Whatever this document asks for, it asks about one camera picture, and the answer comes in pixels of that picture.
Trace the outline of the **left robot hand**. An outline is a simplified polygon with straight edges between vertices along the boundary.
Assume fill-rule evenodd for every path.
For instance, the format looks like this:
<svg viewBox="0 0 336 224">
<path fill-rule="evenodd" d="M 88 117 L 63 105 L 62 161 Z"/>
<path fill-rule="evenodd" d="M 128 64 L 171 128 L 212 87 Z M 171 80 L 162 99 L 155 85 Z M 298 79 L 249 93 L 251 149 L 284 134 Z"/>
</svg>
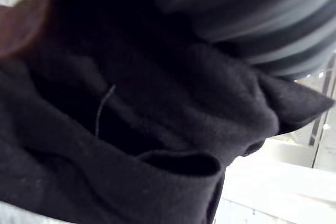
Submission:
<svg viewBox="0 0 336 224">
<path fill-rule="evenodd" d="M 289 79 L 306 76 L 335 50 L 335 0 L 153 0 L 185 15 L 194 33 L 251 65 Z"/>
</svg>

